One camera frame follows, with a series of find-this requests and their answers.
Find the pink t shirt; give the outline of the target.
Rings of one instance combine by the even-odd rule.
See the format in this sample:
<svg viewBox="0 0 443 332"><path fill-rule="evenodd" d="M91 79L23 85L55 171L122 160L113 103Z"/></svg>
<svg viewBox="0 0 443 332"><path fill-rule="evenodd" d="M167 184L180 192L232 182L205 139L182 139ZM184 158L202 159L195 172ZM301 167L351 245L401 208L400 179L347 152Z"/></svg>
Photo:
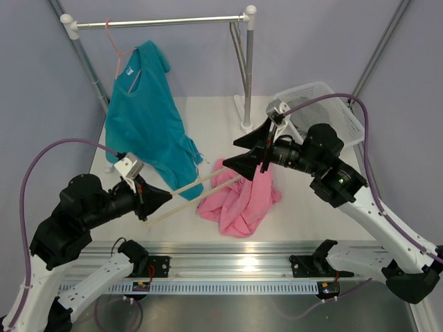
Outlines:
<svg viewBox="0 0 443 332"><path fill-rule="evenodd" d="M224 236L247 238L281 198L281 192L274 186L272 172L262 173L257 167L252 181L241 177L204 198L197 207L197 214L215 222Z"/></svg>

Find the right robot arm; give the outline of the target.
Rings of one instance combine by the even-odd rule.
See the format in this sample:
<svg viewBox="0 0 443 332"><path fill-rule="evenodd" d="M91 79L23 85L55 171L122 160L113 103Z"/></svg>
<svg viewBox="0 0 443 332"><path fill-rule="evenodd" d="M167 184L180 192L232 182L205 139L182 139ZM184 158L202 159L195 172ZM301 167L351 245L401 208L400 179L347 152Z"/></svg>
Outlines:
<svg viewBox="0 0 443 332"><path fill-rule="evenodd" d="M349 272L383 282L398 298L418 304L437 286L442 273L442 247L425 240L371 192L366 179L339 155L343 141L328 124L315 124L298 144L288 135L275 138L272 122L234 144L247 151L223 161L223 166L253 180L269 165L309 174L314 194L348 215L377 240L379 249L345 247L325 240L312 255L314 269L328 275Z"/></svg>

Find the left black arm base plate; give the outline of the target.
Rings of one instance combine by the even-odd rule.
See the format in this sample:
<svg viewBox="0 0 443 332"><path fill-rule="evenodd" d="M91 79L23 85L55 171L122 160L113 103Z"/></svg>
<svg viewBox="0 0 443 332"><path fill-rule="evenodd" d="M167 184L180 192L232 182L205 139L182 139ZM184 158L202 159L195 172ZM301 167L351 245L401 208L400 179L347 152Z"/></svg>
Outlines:
<svg viewBox="0 0 443 332"><path fill-rule="evenodd" d="M170 271L170 256L150 255L141 263L134 265L129 278L168 278Z"/></svg>

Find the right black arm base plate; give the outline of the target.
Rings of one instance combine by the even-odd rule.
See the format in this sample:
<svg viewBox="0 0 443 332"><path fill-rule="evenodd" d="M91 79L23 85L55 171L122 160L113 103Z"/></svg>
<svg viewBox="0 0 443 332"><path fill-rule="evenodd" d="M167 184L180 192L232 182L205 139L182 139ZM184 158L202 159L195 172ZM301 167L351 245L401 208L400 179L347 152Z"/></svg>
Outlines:
<svg viewBox="0 0 443 332"><path fill-rule="evenodd" d="M351 278L355 274L344 270L334 270L326 259L314 258L311 255L291 255L289 257L294 278Z"/></svg>

